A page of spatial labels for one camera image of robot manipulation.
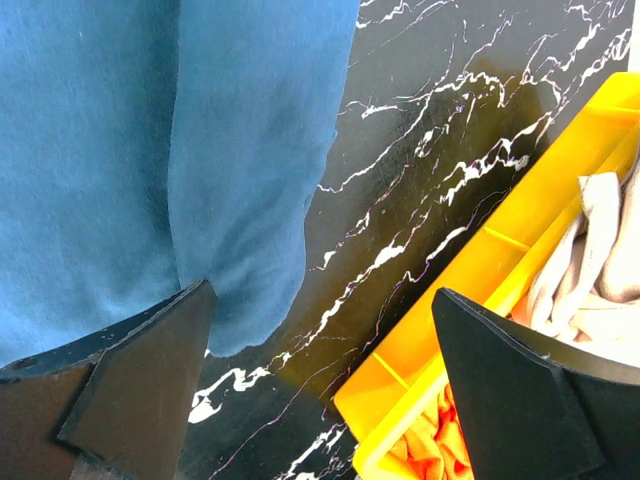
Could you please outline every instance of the orange cloth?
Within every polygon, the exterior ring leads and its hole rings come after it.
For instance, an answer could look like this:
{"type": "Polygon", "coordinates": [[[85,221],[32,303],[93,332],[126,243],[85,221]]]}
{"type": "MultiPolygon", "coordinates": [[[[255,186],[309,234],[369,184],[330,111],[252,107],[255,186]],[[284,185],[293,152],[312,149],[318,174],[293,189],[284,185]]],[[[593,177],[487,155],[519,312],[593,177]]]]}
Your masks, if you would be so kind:
{"type": "Polygon", "coordinates": [[[409,463],[420,480],[473,480],[450,385],[396,442],[391,453],[409,463]]]}

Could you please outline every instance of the blue cloth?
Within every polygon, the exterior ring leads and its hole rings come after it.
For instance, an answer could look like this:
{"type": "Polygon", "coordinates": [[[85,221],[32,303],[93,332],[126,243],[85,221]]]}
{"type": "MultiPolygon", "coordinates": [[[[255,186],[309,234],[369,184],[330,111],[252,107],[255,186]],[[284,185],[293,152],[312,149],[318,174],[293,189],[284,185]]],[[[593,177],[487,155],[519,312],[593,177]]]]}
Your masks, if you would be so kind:
{"type": "Polygon", "coordinates": [[[206,278],[210,349],[282,322],[357,0],[0,1],[0,365],[206,278]]]}

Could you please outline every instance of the yellow container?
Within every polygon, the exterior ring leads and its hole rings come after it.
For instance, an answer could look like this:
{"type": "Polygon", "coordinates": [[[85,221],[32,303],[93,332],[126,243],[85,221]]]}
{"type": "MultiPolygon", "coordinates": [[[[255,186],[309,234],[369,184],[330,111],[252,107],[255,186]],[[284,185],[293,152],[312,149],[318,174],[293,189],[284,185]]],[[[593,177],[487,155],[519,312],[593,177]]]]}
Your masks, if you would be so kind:
{"type": "Polygon", "coordinates": [[[448,381],[431,314],[436,290],[508,314],[579,214],[577,177],[631,168],[639,120],[640,75],[612,75],[340,389],[335,403],[360,442],[353,463],[363,480],[418,479],[389,450],[448,381]]]}

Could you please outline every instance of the crumpled cloth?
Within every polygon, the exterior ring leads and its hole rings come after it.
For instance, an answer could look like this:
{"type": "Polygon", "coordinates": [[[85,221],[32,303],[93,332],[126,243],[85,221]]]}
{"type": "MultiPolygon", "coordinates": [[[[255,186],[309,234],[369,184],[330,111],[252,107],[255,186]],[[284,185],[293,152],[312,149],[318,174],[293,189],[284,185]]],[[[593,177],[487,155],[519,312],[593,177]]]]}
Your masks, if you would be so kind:
{"type": "Polygon", "coordinates": [[[524,323],[591,353],[640,366],[638,160],[621,183],[615,173],[578,181],[583,213],[533,281],[524,323]]]}
{"type": "Polygon", "coordinates": [[[306,270],[358,0],[0,2],[0,366],[209,280],[209,348],[306,270]]]}
{"type": "Polygon", "coordinates": [[[451,385],[420,415],[390,453],[420,480],[473,480],[451,385]]]}

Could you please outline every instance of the black marble surface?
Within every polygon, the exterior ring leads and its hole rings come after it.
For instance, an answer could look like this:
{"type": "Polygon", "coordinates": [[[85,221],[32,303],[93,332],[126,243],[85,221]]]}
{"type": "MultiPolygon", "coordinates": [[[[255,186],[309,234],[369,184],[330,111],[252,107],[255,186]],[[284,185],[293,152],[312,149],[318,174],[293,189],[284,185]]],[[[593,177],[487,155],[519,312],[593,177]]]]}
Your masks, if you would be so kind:
{"type": "Polygon", "coordinates": [[[177,478],[353,479],[331,399],[607,76],[633,0],[365,0],[308,275],[263,347],[208,357],[177,478]]]}

